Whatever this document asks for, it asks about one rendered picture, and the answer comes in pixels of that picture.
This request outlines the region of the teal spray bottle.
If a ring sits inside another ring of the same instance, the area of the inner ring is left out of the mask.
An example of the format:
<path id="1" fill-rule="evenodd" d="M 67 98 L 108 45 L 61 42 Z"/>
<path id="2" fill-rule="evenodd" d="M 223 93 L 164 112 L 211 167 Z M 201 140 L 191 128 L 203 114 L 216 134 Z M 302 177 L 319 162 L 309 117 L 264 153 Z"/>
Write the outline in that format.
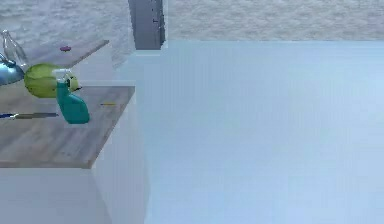
<path id="1" fill-rule="evenodd" d="M 66 68 L 52 71 L 56 78 L 56 100 L 67 123 L 86 124 L 90 121 L 88 107 L 82 98 L 70 91 L 70 72 Z"/>

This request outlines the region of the white wood-topped counter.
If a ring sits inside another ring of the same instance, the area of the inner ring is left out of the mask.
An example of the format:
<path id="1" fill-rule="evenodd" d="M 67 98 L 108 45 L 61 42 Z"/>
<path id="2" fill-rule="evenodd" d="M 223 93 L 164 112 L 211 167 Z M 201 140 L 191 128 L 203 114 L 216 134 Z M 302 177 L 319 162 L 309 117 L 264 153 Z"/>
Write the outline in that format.
<path id="1" fill-rule="evenodd" d="M 79 91 L 90 121 L 69 124 L 52 99 L 0 88 L 0 224 L 144 224 L 149 181 L 132 86 Z M 116 103 L 116 106 L 101 106 Z"/>

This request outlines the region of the green round melon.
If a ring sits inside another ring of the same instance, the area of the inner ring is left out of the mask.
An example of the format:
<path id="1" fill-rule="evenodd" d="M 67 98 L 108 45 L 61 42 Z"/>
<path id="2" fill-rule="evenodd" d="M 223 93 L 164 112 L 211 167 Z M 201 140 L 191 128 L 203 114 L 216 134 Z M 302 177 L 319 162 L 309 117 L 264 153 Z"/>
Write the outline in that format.
<path id="1" fill-rule="evenodd" d="M 57 98 L 59 93 L 82 88 L 77 76 L 69 69 L 51 63 L 35 64 L 24 75 L 27 91 L 37 98 Z"/>

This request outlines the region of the blue metal kettle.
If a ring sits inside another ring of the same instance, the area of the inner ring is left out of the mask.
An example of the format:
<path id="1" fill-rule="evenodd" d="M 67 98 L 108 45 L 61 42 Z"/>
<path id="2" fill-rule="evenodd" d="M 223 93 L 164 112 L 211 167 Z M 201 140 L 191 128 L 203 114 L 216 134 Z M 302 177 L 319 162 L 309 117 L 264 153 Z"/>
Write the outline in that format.
<path id="1" fill-rule="evenodd" d="M 13 60 L 0 53 L 0 86 L 18 82 L 24 78 L 24 71 Z"/>

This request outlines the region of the clear glass bottle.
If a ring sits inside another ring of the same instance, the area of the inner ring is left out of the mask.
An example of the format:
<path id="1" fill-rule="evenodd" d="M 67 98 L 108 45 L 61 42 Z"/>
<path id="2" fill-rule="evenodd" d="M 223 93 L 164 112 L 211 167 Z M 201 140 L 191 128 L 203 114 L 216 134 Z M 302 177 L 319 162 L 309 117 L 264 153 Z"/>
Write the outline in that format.
<path id="1" fill-rule="evenodd" d="M 2 30 L 1 35 L 3 37 L 3 49 L 5 56 L 14 61 L 22 69 L 25 69 L 28 65 L 27 56 L 20 46 L 20 44 L 11 36 L 8 30 Z"/>

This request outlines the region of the blue handled knife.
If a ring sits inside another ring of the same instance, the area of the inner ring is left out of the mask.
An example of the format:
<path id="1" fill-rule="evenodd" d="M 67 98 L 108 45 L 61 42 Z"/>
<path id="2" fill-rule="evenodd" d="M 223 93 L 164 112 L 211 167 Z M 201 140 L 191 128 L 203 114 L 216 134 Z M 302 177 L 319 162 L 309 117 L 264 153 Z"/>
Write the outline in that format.
<path id="1" fill-rule="evenodd" d="M 4 113 L 0 114 L 0 119 L 34 119 L 57 117 L 57 113 Z"/>

